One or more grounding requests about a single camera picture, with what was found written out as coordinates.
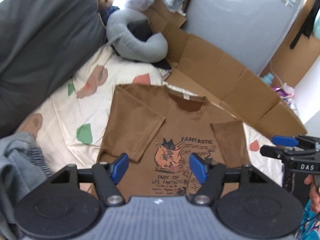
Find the person's right hand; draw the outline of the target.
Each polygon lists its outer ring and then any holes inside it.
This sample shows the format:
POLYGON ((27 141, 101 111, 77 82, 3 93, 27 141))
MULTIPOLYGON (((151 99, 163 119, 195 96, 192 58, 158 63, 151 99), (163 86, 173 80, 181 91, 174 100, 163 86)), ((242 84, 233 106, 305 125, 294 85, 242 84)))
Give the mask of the person's right hand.
POLYGON ((305 180, 304 184, 310 185, 310 191, 309 191, 309 197, 310 197, 310 209, 314 213, 320 212, 320 197, 319 197, 319 191, 314 183, 314 178, 312 175, 308 175, 305 180))

